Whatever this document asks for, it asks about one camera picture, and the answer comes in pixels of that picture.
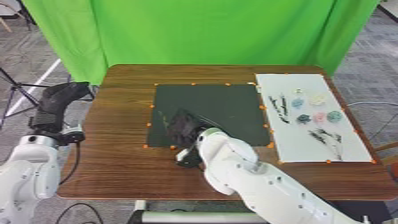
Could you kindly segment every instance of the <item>white sheet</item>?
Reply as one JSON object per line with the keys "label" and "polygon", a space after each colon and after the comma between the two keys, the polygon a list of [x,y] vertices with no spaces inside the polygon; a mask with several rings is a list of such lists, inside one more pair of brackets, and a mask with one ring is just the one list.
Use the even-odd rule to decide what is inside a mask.
{"label": "white sheet", "polygon": [[[348,117],[341,111],[341,106],[334,98],[323,77],[320,74],[257,74],[257,84],[261,88],[263,103],[266,105],[266,116],[270,121],[270,128],[273,130],[273,138],[277,145],[279,159],[282,162],[325,162],[343,161],[343,162],[371,162],[369,152],[353,132],[353,126]],[[300,109],[291,107],[291,101],[298,97],[295,94],[295,89],[300,88],[304,91],[302,99],[304,106]],[[325,104],[312,106],[309,104],[309,99],[314,95],[325,94]],[[286,124],[272,106],[268,96],[277,98],[280,102],[280,95],[286,97],[288,101],[288,118],[289,124]],[[298,124],[296,117],[302,114],[312,115],[318,112],[328,113],[330,111],[339,111],[343,114],[343,119],[337,123],[330,123],[327,120],[323,123],[311,121],[305,125]],[[309,135],[309,130],[321,128],[328,133],[337,133],[341,135],[341,158],[336,159],[336,154],[328,147]]]}

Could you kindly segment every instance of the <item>green screen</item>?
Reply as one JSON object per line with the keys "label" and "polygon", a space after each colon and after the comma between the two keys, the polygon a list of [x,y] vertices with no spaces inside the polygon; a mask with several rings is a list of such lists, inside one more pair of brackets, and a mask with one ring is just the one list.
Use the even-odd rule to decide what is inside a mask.
{"label": "green screen", "polygon": [[25,0],[76,81],[113,64],[318,65],[332,75],[378,0]]}

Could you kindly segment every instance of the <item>gray floor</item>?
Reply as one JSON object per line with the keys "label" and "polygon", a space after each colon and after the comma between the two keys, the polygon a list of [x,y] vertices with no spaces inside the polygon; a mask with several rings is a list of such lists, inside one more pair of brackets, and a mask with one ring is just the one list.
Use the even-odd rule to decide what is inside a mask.
{"label": "gray floor", "polygon": [[[23,82],[35,82],[44,73],[57,55],[48,46],[39,29],[26,30],[23,20],[7,20],[14,33],[7,33],[0,27],[0,66],[9,71],[12,77]],[[44,84],[65,82],[67,71],[60,65],[44,80]],[[380,11],[375,11],[364,30],[352,45],[350,52],[341,63],[334,83],[339,88],[348,103],[359,101],[389,101],[398,103],[398,24],[387,18]],[[0,112],[5,107],[7,83],[0,80]],[[67,121],[81,121],[89,110],[89,103],[73,103],[67,110]],[[355,118],[360,122],[368,137],[398,113],[398,109],[387,105],[357,105],[352,107]],[[0,161],[7,159],[12,146],[26,133],[26,122],[32,112],[18,115],[7,120],[0,132]],[[382,133],[373,137],[375,146],[398,141],[398,118],[391,122]],[[60,150],[60,163],[64,161],[69,148]],[[380,157],[396,154],[398,149],[380,153]],[[106,224],[124,224],[133,209],[133,201],[85,201],[99,210]],[[51,198],[39,204],[34,223],[55,223],[57,216],[64,208],[76,201]],[[398,201],[387,202],[391,212],[398,209]],[[170,211],[181,208],[188,211],[240,211],[245,210],[241,203],[224,202],[153,202],[153,210]],[[73,209],[62,223],[81,223],[94,221],[94,216],[83,207]]]}

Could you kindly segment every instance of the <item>tripod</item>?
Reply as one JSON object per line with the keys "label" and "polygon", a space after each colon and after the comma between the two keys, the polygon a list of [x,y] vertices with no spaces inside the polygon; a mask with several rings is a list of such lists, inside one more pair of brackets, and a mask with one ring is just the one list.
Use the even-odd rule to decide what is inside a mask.
{"label": "tripod", "polygon": [[[9,117],[16,116],[18,114],[21,114],[23,112],[26,112],[28,110],[32,110],[34,108],[37,108],[37,106],[39,106],[39,101],[34,98],[32,94],[23,89],[23,87],[28,86],[28,87],[42,87],[42,88],[46,88],[48,86],[32,85],[32,84],[25,84],[25,83],[16,82],[12,77],[9,76],[7,72],[3,71],[2,67],[0,67],[0,73],[2,73],[2,77],[0,78],[10,84],[9,99],[7,99],[5,109],[3,109],[2,120],[0,120],[0,130],[2,130],[5,119]],[[12,99],[14,99],[16,91],[21,93],[23,97],[26,98],[26,100],[28,100],[28,102],[32,104],[32,107],[28,107],[26,109],[19,110],[12,114],[9,114],[9,107],[10,107],[10,102],[12,102]]]}

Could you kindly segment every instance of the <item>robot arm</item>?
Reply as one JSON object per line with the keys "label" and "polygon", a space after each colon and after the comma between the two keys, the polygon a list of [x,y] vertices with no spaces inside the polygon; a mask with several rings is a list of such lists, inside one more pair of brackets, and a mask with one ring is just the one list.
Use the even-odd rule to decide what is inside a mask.
{"label": "robot arm", "polygon": [[272,224],[359,223],[277,167],[257,161],[252,147],[218,128],[201,132],[195,146],[209,185],[220,193],[240,194],[247,207]]}
{"label": "robot arm", "polygon": [[83,140],[81,128],[62,131],[64,110],[89,93],[89,83],[65,83],[42,92],[30,122],[34,132],[21,137],[7,162],[0,166],[0,224],[26,224],[39,201],[58,189],[58,146]]}

